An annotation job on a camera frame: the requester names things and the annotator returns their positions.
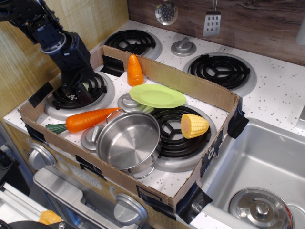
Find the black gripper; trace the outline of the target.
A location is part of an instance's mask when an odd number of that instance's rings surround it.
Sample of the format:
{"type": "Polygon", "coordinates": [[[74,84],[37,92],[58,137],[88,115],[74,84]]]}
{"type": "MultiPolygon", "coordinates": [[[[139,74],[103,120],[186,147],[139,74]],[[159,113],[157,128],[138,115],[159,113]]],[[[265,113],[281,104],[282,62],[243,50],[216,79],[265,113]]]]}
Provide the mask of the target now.
{"type": "Polygon", "coordinates": [[[93,98],[82,83],[94,77],[90,52],[77,33],[65,32],[63,36],[64,45],[50,54],[61,71],[62,91],[76,104],[90,104],[93,98]]]}

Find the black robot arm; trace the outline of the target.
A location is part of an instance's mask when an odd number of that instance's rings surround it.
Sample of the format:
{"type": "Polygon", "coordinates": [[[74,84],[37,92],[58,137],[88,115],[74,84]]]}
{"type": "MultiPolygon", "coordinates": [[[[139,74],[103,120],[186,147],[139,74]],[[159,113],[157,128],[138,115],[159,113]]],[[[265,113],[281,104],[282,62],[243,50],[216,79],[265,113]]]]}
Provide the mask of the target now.
{"type": "Polygon", "coordinates": [[[0,20],[19,28],[33,44],[39,44],[61,71],[61,87],[53,95],[57,103],[62,99],[85,106],[94,97],[83,84],[95,77],[90,64],[91,55],[75,32],[63,29],[43,0],[2,0],[0,20]]]}

